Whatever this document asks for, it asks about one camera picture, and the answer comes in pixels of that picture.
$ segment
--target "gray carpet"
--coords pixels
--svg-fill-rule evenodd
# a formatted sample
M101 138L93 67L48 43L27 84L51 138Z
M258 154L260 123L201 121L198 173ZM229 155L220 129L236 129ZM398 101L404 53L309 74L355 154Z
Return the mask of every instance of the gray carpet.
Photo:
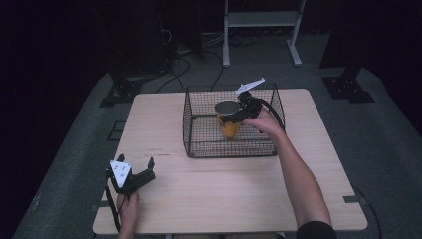
M240 84L265 78L279 89L309 90L350 182L375 209L383 238L419 238L422 235L422 139L386 93L382 82L366 70L358 75L375 103L351 104L332 100L321 78L339 76L343 69L318 68L328 35L298 37L303 65L296 68L286 46L287 36L262 37L258 44L231 48L231 66L219 84ZM207 49L221 56L221 48ZM203 60L190 55L189 71L180 77L184 87L212 85L221 62L205 53ZM184 61L174 62L182 73ZM155 93L173 75L148 82L142 92ZM126 120L130 104L99 108L112 85L109 75L99 79L62 144L33 205L14 238L93 238L92 224L103 194L105 170L118 148L108 136L116 121ZM160 92L181 92L177 81ZM338 232L338 238L378 238L378 226L368 205L362 205L368 227ZM116 238L101 236L96 238ZM137 235L136 238L163 238Z

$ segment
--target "dark background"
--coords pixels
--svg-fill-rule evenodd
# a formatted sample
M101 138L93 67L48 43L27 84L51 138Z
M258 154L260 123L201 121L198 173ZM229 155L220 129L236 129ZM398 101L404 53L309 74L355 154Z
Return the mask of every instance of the dark background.
M200 18L202 24L195 20L193 25L202 31L221 31L223 2L192 0L186 5L194 7L186 11ZM230 2L234 10L243 4ZM165 69L168 49L159 41L159 27L174 28L186 19L177 19L174 2L170 6L166 1L7 0L0 4L4 205L0 237L9 238L97 80L113 64L140 73ZM256 1L250 10L291 10L296 4ZM419 132L421 9L416 0L309 1L301 26L306 34L332 30L321 67L361 64L383 81ZM189 28L175 38L186 33Z

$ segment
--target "wooden table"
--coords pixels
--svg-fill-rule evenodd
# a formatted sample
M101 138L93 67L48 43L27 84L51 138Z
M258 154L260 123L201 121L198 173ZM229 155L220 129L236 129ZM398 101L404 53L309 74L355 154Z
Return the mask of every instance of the wooden table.
M318 180L335 230L363 230L367 221L307 90L279 90L286 131ZM183 147L185 94L139 95L133 102L116 157L138 173L155 159L157 178L139 192L142 234L296 231L277 156L193 159ZM117 234L109 207L93 230Z

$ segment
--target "white fiducial tag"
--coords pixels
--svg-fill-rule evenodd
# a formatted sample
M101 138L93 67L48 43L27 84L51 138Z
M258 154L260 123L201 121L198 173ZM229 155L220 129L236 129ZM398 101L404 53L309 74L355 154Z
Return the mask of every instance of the white fiducial tag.
M122 188L127 180L127 177L129 176L131 165L127 162L120 162L115 160L112 160L110 163L118 187Z
M265 81L265 79L261 78L261 80L253 82L253 83L248 83L248 84L245 84L245 85L241 84L240 88L236 91L236 94L239 95L243 92L249 91L249 90L253 89L254 87L256 87L257 85L259 85L260 83L262 83L264 81Z

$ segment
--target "wire cage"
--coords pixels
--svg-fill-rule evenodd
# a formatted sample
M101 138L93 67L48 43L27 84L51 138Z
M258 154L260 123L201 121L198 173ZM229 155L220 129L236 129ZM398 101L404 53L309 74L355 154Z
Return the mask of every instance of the wire cage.
M183 113L183 143L189 157L277 155L273 142L267 135L251 126L240 125L236 135L230 139L221 134L214 107L222 101L238 101L235 93L238 88L239 85L187 88ZM268 102L285 123L276 84L260 84L249 92L253 97Z

